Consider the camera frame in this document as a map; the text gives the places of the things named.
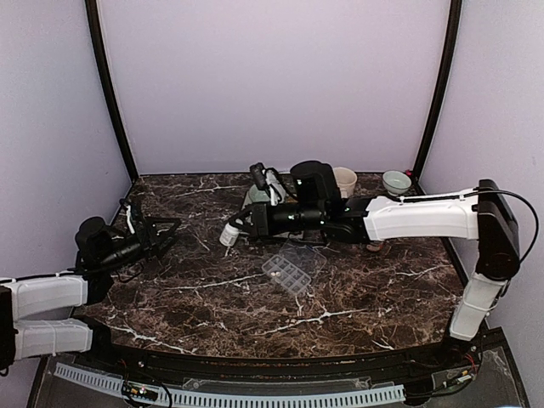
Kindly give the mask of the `orange pill bottle grey cap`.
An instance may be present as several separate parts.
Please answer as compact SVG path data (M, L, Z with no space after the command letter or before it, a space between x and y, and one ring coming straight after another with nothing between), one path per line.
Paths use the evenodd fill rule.
M380 252L384 247L383 241L372 242L366 245L366 249L369 252Z

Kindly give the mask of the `clear plastic pill organizer box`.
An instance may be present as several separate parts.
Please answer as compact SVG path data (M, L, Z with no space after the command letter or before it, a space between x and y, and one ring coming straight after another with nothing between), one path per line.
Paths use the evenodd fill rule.
M262 264L261 270L287 293L298 297L308 291L313 277L325 265L326 257L312 246L287 241ZM273 272L279 272L280 277L271 276Z

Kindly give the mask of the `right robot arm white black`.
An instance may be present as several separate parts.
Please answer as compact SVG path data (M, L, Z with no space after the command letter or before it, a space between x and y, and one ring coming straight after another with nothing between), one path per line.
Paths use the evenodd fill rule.
M232 247L239 234L263 239L316 230L348 244L410 237L476 240L479 259L461 302L450 319L448 338L434 350L433 360L450 369L467 353L480 324L519 272L526 254L519 249L519 225L507 197L491 179L477 187L442 195L378 195L344 198L330 164L302 161L290 170L292 201L273 168L258 162L250 173L269 200L244 207L224 226L220 242Z

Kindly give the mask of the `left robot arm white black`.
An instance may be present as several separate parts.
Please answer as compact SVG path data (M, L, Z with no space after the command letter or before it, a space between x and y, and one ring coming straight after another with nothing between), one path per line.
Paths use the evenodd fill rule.
M108 326L86 316L36 320L57 309L101 303L114 284L112 273L143 259L161 258L177 241L177 218L128 216L128 230L101 217L82 222L75 235L76 265L53 275L1 280L1 374L17 360L83 353L102 371L120 363Z

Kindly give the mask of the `small white pill bottle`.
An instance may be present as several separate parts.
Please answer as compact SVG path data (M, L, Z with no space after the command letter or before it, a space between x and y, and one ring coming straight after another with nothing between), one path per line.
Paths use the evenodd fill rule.
M225 247L232 247L240 234L240 230L230 224L226 224L219 237L219 242Z

